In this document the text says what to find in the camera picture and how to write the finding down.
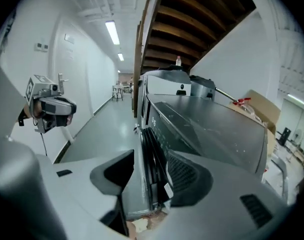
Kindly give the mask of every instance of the vent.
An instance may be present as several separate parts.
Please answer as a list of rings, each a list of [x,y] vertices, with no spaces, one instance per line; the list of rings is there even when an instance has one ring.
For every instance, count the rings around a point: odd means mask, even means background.
[[[243,195],[240,199],[258,228],[272,219],[271,213],[254,194]]]

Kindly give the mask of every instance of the wall outlet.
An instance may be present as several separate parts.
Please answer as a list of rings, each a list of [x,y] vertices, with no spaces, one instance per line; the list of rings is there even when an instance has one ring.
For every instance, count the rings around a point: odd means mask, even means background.
[[[42,51],[42,44],[37,42],[34,44],[34,50],[35,51]]]
[[[42,52],[47,53],[49,50],[49,45],[47,44],[42,44]]]

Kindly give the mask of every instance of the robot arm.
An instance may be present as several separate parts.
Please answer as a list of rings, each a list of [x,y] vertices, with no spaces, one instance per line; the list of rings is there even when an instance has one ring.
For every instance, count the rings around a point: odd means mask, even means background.
[[[31,116],[37,121],[36,132],[45,134],[54,127],[66,127],[72,122],[77,105],[63,97],[62,74],[58,74],[59,86],[43,75],[33,75],[27,84],[25,98]],[[40,102],[41,113],[35,115],[35,105]]]

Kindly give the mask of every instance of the white label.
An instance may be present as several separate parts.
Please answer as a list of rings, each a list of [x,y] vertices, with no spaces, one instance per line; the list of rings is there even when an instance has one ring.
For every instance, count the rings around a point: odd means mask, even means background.
[[[168,196],[169,198],[172,198],[174,194],[173,194],[173,191],[172,191],[172,189],[171,189],[169,183],[166,183],[166,184],[164,185],[164,189],[165,189],[165,191],[166,191],[166,193],[167,193],[167,196]]]

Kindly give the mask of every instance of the metal rod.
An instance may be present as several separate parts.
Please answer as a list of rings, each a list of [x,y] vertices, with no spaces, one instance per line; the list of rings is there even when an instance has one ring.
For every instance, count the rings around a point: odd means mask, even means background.
[[[230,100],[234,101],[234,102],[238,102],[237,99],[233,98],[231,95],[228,95],[226,92],[220,90],[219,88],[216,88],[215,87],[215,90],[220,93],[220,94],[223,94],[224,96],[228,97]]]

